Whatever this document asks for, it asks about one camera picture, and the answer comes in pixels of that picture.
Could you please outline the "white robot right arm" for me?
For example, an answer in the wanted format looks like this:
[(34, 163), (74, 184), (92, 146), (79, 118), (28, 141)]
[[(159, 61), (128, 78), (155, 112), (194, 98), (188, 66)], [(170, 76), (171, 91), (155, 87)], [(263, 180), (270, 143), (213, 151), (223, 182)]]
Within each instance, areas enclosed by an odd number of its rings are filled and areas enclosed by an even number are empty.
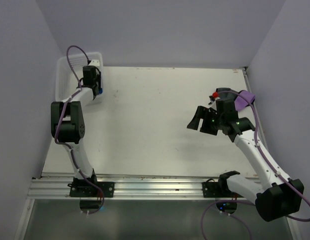
[(219, 131), (229, 137), (247, 158), (260, 183), (246, 179), (233, 170), (219, 176), (217, 186), (206, 182), (206, 188), (222, 196), (239, 194), (255, 205), (266, 222), (300, 210), (304, 185), (291, 179), (266, 151), (256, 136), (256, 128), (247, 117), (239, 117), (232, 99), (218, 99), (215, 107), (198, 106), (188, 129), (216, 136)]

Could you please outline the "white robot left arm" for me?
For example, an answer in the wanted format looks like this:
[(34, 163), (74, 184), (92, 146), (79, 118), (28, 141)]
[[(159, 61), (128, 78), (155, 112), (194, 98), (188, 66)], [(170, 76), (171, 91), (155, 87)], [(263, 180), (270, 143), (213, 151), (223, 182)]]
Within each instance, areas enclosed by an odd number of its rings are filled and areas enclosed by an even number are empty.
[(86, 126), (83, 109), (101, 94), (102, 73), (94, 65), (82, 68), (83, 77), (76, 91), (62, 101), (50, 105), (51, 135), (57, 145), (67, 151), (74, 169), (72, 188), (80, 187), (87, 196), (98, 193), (99, 184), (84, 147)]

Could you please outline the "purple towel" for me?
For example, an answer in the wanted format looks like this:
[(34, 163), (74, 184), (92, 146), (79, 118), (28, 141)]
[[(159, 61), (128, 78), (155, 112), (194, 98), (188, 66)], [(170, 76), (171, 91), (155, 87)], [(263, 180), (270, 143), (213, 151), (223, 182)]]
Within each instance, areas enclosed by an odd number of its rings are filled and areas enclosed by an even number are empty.
[(255, 95), (247, 90), (241, 90), (238, 92), (238, 96), (235, 98), (235, 109), (240, 112), (244, 110), (249, 104), (253, 104), (255, 101)]

